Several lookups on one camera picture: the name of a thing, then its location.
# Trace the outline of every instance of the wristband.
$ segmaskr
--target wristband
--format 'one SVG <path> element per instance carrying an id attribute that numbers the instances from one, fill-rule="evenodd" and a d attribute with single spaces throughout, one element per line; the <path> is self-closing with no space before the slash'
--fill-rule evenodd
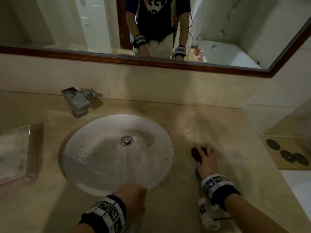
<path id="1" fill-rule="evenodd" d="M 125 218 L 125 204 L 117 196 L 109 195 L 86 211 L 82 215 L 79 224 L 88 224 L 93 228 L 95 233 L 121 233 L 124 229 Z"/>
<path id="2" fill-rule="evenodd" d="M 183 45 L 179 45 L 179 47 L 175 49 L 175 57 L 178 55 L 180 55 L 181 57 L 186 56 L 186 48 Z"/>
<path id="3" fill-rule="evenodd" d="M 202 187 L 204 193 L 211 201 L 211 204 L 218 204 L 224 211 L 227 211 L 225 207 L 225 199 L 229 195 L 241 195 L 227 177 L 219 175 L 217 173 L 205 178 L 202 181 Z"/>
<path id="4" fill-rule="evenodd" d="M 142 45 L 146 45 L 147 42 L 145 40 L 145 37 L 143 35 L 137 35 L 134 37 L 134 42 L 133 42 L 133 47 L 134 48 L 139 48 Z"/>

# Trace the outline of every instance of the wall outlet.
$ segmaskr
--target wall outlet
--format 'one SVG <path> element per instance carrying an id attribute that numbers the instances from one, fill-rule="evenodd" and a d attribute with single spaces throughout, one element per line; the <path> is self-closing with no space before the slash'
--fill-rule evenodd
<path id="1" fill-rule="evenodd" d="M 90 24 L 90 23 L 89 23 L 89 18 L 87 18 L 87 17 L 82 17 L 82 19 L 83 19 L 83 23 L 84 23 L 84 24 L 87 24 L 87 25 Z"/>
<path id="2" fill-rule="evenodd" d="M 233 22 L 233 15 L 234 15 L 234 13 L 235 13 L 235 9 L 234 8 L 232 8 L 229 12 L 228 12 L 228 14 L 227 14 L 227 20 L 229 21 L 229 22 Z"/>

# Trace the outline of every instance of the sink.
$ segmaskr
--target sink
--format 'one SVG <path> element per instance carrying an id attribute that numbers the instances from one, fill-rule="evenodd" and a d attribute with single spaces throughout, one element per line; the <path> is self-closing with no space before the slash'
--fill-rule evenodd
<path id="1" fill-rule="evenodd" d="M 111 115 L 84 125 L 69 139 L 60 165 L 67 180 L 96 196 L 135 181 L 152 188 L 168 173 L 174 156 L 169 135 L 136 115 Z"/>

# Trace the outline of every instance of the countertop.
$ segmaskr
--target countertop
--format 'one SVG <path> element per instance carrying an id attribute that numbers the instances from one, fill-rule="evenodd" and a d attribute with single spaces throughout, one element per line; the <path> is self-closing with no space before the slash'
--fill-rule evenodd
<path id="1" fill-rule="evenodd" d="M 194 142 L 212 144 L 220 173 L 251 204 L 289 232 L 310 232 L 311 223 L 241 109 L 92 99 L 76 119 L 62 96 L 0 92 L 0 131 L 44 122 L 43 166 L 35 181 L 0 188 L 0 226 L 5 233 L 68 232 L 98 197 L 68 183 L 58 165 L 60 145 L 73 130 L 100 117 L 135 114 L 153 120 L 172 137 L 169 173 L 146 195 L 146 212 L 132 232 L 208 232 L 198 201 L 204 197 L 190 155 Z M 232 220 L 218 232 L 240 232 Z"/>

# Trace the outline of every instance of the bathtub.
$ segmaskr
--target bathtub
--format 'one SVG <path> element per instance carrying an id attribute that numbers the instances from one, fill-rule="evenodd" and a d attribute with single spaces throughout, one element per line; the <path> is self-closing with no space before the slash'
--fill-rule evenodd
<path id="1" fill-rule="evenodd" d="M 261 69 L 235 44 L 196 40 L 193 45 L 198 45 L 204 50 L 204 61 L 210 64 Z"/>

